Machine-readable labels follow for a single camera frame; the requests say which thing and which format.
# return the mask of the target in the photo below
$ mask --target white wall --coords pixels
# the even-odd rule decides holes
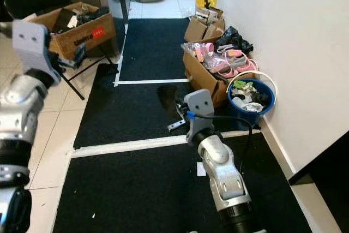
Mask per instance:
[[[348,0],[218,0],[279,88],[267,121],[293,172],[349,130]]]

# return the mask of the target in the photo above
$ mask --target metal part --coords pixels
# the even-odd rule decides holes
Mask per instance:
[[[184,102],[175,102],[175,105],[177,114],[179,114],[183,120],[186,120],[186,110],[188,110],[187,106],[184,104]]]
[[[234,165],[232,150],[224,145],[218,136],[213,135],[212,137],[200,143],[198,152],[202,156],[202,164],[210,178],[211,187],[214,187],[213,192],[217,192],[214,199],[219,211],[222,207],[229,207],[227,202],[229,203],[231,199],[235,200],[235,198],[246,195],[247,190]]]
[[[229,160],[229,151],[217,135],[209,136],[199,144],[197,151],[201,158],[204,157],[204,150],[218,164],[226,163]]]
[[[0,194],[0,233],[5,232],[9,206],[17,188],[2,188]]]
[[[30,69],[49,74],[58,85],[61,77],[53,69],[47,54],[48,31],[45,26],[24,21],[13,22],[13,48],[22,62],[23,72]]]
[[[0,182],[10,182],[20,176],[29,176],[29,169],[24,166],[0,164]]]
[[[184,102],[187,103],[189,110],[196,114],[205,116],[214,115],[211,94],[207,89],[201,89],[186,95],[184,97]],[[214,129],[212,120],[203,118],[190,120],[190,129],[186,135],[186,141],[188,144],[192,146],[192,139],[195,134],[206,128]]]
[[[0,139],[19,139],[32,144],[46,95],[47,89],[39,80],[17,76],[0,94]]]
[[[171,131],[183,126],[184,124],[185,124],[185,120],[180,120],[174,124],[168,125],[167,129],[171,132]]]

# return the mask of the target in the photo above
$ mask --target black chair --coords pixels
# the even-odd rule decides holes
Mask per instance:
[[[72,4],[70,0],[4,0],[5,7],[8,11],[8,13],[14,18],[14,19],[24,19],[25,17],[31,15],[31,14],[37,14],[42,15],[44,13],[48,13],[50,11],[53,11],[58,8],[65,7],[67,5]],[[73,80],[75,77],[79,76],[81,73],[83,73],[85,70],[89,69],[90,67],[97,64],[99,61],[106,58],[111,65],[113,65],[113,62],[109,58],[109,56],[102,50],[102,48],[99,46],[100,51],[102,52],[103,56],[96,60],[94,63],[90,64],[88,67],[84,68],[82,71],[78,72],[71,78],[67,79],[64,76],[65,69],[56,66],[55,69],[59,72],[61,77],[67,82],[67,84],[74,90],[74,92],[82,99],[85,98],[82,96],[82,94],[73,86],[71,83],[71,80]]]

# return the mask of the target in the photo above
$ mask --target cardboard box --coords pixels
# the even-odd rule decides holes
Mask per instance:
[[[202,9],[196,7],[196,11],[205,13],[208,9]],[[207,20],[193,17],[185,31],[184,39],[187,42],[199,41],[201,39],[209,39],[214,37],[220,37],[225,31],[223,11],[217,8],[210,8],[216,14],[217,21],[207,25]]]
[[[200,41],[201,39],[220,37],[223,33],[224,19],[220,19],[210,26],[206,26],[206,24],[193,17],[185,31],[184,39],[187,42]]]
[[[201,40],[203,43],[214,43],[218,37]],[[228,85],[222,80],[217,80],[198,60],[191,54],[184,52],[183,63],[185,65],[185,76],[189,79],[194,89],[208,89],[211,97],[213,106],[220,107],[227,103],[228,95],[226,90]],[[247,73],[238,79],[242,78],[254,78],[253,73]]]
[[[64,7],[68,10],[81,9],[86,5],[89,11],[96,11],[98,7],[78,2]],[[45,25],[52,30],[56,23],[61,8],[51,11],[47,14],[30,19],[30,22]],[[72,28],[59,35],[52,35],[49,50],[58,53],[60,57],[73,59],[76,48],[81,43],[86,43],[86,49],[89,50],[104,41],[115,37],[115,27],[111,13],[105,14],[95,20],[82,24],[76,28]]]

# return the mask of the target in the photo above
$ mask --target pink item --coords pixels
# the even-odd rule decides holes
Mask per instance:
[[[218,74],[226,79],[230,79],[239,74],[239,72],[236,70],[236,68],[230,68],[230,71],[228,73],[221,73],[218,71]]]
[[[217,73],[225,68],[229,67],[229,64],[227,64],[224,60],[221,60],[221,63],[216,65],[215,67],[211,68],[209,71],[213,73]]]
[[[195,51],[196,51],[196,57],[197,57],[197,60],[199,61],[199,62],[203,62],[203,53],[202,53],[202,51],[201,51],[201,49],[203,48],[203,46],[197,46],[196,48],[195,48]],[[213,46],[213,44],[212,43],[206,43],[205,45],[204,45],[204,48],[206,48],[206,50],[207,50],[207,52],[213,52],[213,50],[214,50],[214,46]]]
[[[207,49],[207,52],[213,52],[214,51],[213,43],[206,43],[205,47]]]
[[[246,57],[247,64],[241,67],[237,67],[238,72],[241,73],[248,70],[258,70],[257,63],[253,59],[248,59],[245,54],[244,56]]]

